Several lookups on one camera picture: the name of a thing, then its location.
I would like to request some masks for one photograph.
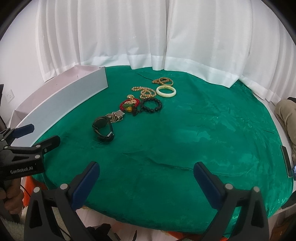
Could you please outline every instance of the black beaded bracelet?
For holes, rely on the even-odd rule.
[[[147,102],[147,101],[154,101],[158,106],[155,107],[154,109],[151,109],[151,108],[144,105],[144,103]],[[137,107],[133,107],[133,109],[132,109],[133,116],[136,116],[138,113],[143,112],[143,111],[146,111],[148,113],[154,113],[154,112],[160,111],[161,108],[163,107],[161,101],[159,99],[156,99],[156,98],[153,98],[153,97],[143,99],[140,102],[140,106],[141,106],[140,110],[138,110]]]

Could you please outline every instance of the human hand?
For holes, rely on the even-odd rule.
[[[20,189],[21,181],[21,178],[12,180],[11,186],[6,192],[3,189],[0,189],[0,200],[8,198],[4,203],[4,207],[10,214],[19,214],[22,211],[24,193]]]

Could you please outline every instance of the beige pants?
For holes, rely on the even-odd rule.
[[[276,117],[291,140],[293,161],[296,163],[296,103],[281,100],[275,108]]]

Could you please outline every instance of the green tablecloth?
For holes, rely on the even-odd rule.
[[[101,174],[88,207],[126,223],[194,233],[204,231],[216,214],[193,177],[198,161],[224,183],[260,187],[269,216],[289,198],[293,182],[286,175],[279,134],[267,109],[240,81],[226,88],[183,72],[129,66],[106,72],[109,88],[40,138],[61,137],[60,147],[45,155],[46,172],[35,176],[49,188],[69,183],[97,161]],[[97,141],[93,120],[117,111],[128,94],[138,98],[133,86],[155,89],[149,79],[162,76],[174,80],[177,95],[157,96],[163,103],[158,113],[125,114],[113,124],[111,143]]]

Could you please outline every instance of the black phone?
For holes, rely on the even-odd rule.
[[[290,163],[287,148],[285,146],[281,146],[281,151],[283,153],[283,157],[284,157],[284,160],[285,160],[287,175],[288,175],[289,178],[291,178],[291,177],[293,177],[293,171],[292,171],[292,167],[291,167],[291,163]]]

